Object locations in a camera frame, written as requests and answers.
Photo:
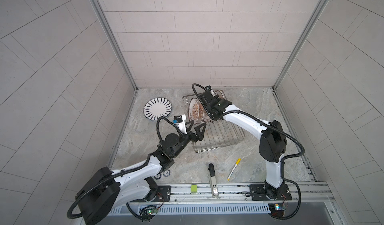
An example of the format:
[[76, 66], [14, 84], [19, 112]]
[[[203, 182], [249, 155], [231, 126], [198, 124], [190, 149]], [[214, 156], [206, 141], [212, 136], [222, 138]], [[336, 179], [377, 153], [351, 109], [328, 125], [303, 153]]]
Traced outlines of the blue striped white plate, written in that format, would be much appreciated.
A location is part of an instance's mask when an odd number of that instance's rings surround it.
[[144, 116], [149, 120], [158, 120], [159, 117], [167, 117], [172, 111], [171, 102], [163, 97], [153, 98], [143, 108]]

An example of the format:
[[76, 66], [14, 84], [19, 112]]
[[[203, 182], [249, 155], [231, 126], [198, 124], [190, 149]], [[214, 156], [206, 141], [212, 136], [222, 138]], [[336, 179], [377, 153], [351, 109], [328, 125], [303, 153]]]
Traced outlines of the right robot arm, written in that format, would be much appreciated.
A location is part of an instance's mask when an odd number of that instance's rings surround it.
[[302, 195], [299, 185], [285, 178], [284, 165], [285, 160], [305, 154], [303, 145], [291, 135], [283, 132], [280, 122], [261, 120], [242, 111], [232, 102], [214, 95], [210, 86], [203, 87], [194, 83], [192, 89], [210, 119], [214, 121], [223, 119], [231, 122], [248, 131], [260, 141], [259, 154], [266, 161], [267, 168], [264, 193], [268, 199], [277, 200], [282, 196], [286, 183], [291, 183], [297, 188], [298, 203], [292, 214], [285, 217], [277, 216], [275, 213], [270, 214], [270, 217], [281, 221], [293, 218], [300, 209]]

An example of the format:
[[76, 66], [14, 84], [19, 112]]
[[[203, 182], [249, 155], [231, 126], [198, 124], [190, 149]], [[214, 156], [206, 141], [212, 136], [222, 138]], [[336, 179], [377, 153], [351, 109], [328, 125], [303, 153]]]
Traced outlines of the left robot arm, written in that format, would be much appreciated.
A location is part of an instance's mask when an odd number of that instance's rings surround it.
[[168, 170], [190, 142], [204, 139], [206, 123], [193, 126], [183, 115], [174, 121], [161, 116], [156, 123], [157, 149], [146, 160], [121, 170], [99, 169], [75, 196], [68, 219], [83, 218], [87, 225], [104, 219], [112, 208], [135, 200], [152, 200], [158, 188], [154, 177]]

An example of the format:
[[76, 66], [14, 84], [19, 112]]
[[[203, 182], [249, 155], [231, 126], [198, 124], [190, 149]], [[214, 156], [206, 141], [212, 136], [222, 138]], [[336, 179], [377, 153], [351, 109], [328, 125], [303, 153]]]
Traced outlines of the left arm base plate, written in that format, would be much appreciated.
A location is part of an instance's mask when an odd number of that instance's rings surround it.
[[149, 194], [144, 198], [144, 200], [153, 203], [169, 202], [170, 195], [171, 186], [158, 186], [156, 189], [150, 189]]

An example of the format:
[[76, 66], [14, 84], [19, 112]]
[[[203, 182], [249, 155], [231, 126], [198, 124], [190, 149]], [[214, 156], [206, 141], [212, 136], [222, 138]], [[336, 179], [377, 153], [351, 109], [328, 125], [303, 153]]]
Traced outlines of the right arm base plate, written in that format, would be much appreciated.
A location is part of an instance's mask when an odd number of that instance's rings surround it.
[[283, 201], [292, 200], [292, 195], [289, 187], [286, 184], [282, 184], [280, 188], [268, 187], [265, 185], [250, 185], [250, 191], [247, 192], [252, 198], [252, 201]]

